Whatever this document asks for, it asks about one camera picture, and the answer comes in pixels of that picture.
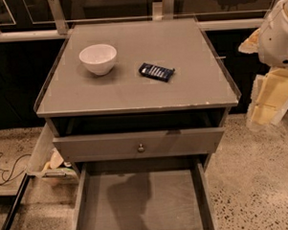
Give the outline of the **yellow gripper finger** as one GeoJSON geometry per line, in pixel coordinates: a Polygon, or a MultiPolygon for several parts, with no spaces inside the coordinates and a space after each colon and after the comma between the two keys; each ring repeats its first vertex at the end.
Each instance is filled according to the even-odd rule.
{"type": "Polygon", "coordinates": [[[247,37],[240,45],[239,52],[246,54],[257,54],[258,53],[258,36],[260,29],[254,31],[249,37],[247,37]]]}
{"type": "Polygon", "coordinates": [[[277,126],[288,110],[288,68],[272,67],[257,75],[247,110],[247,127],[253,131],[277,126]]]}

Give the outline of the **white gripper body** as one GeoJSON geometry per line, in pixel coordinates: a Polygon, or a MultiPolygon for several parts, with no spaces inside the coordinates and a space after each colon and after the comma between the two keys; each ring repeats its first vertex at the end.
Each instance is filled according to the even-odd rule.
{"type": "Polygon", "coordinates": [[[258,36],[260,62],[272,67],[288,67],[288,0],[280,0],[267,15],[258,36]]]}

